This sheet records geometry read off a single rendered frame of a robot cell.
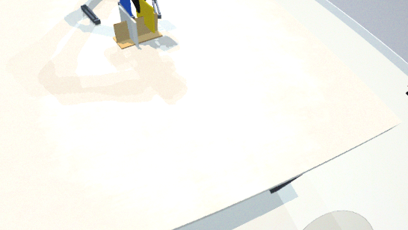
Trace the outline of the blue flat board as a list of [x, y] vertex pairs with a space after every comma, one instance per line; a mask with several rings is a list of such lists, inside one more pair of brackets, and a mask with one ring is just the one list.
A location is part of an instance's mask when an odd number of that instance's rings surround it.
[[125, 8], [125, 10], [132, 16], [132, 6], [130, 0], [120, 0], [120, 4]]

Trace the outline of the tan notched board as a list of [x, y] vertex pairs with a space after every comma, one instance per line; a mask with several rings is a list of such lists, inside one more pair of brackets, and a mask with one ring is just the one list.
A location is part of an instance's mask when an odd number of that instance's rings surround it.
[[[155, 33], [153, 33], [149, 28], [146, 27], [146, 24], [144, 24], [143, 16], [134, 18], [133, 20], [136, 21], [137, 25], [138, 44], [163, 36], [158, 30], [157, 13], [154, 13]], [[114, 33], [115, 37], [113, 37], [113, 39], [116, 41], [115, 43], [117, 43], [121, 49], [136, 46], [133, 40], [129, 37], [127, 21], [114, 24]]]

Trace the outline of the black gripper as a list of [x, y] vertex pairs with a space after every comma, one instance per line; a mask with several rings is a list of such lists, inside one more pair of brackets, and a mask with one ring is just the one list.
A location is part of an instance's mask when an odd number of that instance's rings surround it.
[[139, 0], [132, 0], [132, 3], [135, 6], [135, 9], [137, 10], [138, 13], [140, 13], [140, 3]]

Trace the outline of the yellow board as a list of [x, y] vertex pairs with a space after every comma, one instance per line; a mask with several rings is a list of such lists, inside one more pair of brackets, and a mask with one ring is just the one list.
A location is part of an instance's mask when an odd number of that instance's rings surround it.
[[146, 27], [155, 33], [154, 8], [150, 4], [147, 4], [145, 0], [139, 0], [139, 3], [140, 13], [138, 13], [136, 10], [137, 17], [143, 16]]

